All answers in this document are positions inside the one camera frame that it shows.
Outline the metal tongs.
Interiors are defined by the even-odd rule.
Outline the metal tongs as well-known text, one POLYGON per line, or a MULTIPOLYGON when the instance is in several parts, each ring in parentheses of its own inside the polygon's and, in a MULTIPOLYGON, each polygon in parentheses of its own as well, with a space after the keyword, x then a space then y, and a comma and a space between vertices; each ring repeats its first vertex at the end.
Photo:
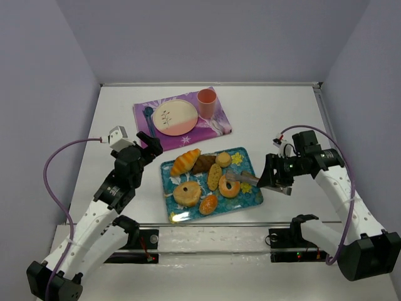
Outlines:
POLYGON ((292 187, 260 186, 258 184, 259 178, 257 178, 256 176, 253 176, 252 174, 250 174, 246 171, 242 171, 240 174, 238 174, 232 170, 228 170, 228 171, 226 171, 225 176, 228 181, 245 182, 245 183, 250 184, 251 186, 268 189, 270 191, 281 193, 281 194, 284 194, 287 196, 290 196, 292 193, 292 187))

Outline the orange glazed donut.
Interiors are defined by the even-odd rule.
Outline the orange glazed donut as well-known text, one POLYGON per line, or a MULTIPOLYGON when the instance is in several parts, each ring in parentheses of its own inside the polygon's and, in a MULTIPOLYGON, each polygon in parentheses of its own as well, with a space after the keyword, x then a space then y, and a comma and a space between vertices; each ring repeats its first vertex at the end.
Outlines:
POLYGON ((241 183, 239 181, 230 181, 223 175, 219 180, 218 188, 223 197, 235 198, 241 190, 241 183))

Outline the small round muffin bread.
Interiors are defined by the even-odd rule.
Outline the small round muffin bread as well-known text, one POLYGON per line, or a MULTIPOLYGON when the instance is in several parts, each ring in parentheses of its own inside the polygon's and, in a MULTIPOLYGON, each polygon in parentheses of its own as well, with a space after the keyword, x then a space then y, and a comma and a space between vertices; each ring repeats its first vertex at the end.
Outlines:
POLYGON ((221 168, 229 167, 232 162, 232 157, 227 152, 221 152, 216 155, 216 164, 218 164, 221 168))

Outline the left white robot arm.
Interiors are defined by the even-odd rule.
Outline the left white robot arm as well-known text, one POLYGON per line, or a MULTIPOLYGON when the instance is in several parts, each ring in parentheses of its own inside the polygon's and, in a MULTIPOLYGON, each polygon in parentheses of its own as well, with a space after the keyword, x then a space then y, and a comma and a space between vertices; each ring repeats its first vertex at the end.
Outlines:
POLYGON ((140 225, 122 214, 140 187, 145 166, 163 153, 160 140, 140 131, 144 147, 116 126, 97 142, 108 144, 114 167, 79 222, 67 209, 69 235, 43 261, 33 261, 26 274, 31 293, 41 300, 78 300, 83 284, 111 255, 140 235, 140 225))

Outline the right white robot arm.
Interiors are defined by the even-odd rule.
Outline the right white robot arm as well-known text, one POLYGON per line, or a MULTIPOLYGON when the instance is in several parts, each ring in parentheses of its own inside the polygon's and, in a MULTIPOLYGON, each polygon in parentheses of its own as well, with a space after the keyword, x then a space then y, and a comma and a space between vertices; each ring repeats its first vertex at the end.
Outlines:
POLYGON ((339 148, 323 149, 312 127, 294 134, 292 142, 279 133, 273 140, 277 154, 267 154, 259 188, 286 195, 298 176, 310 175, 322 188, 344 229, 325 225, 314 214, 299 214, 287 228, 269 232, 271 247, 316 246, 326 264, 336 263, 349 281, 391 273, 400 254, 400 235, 378 222, 358 195, 350 168, 339 148))

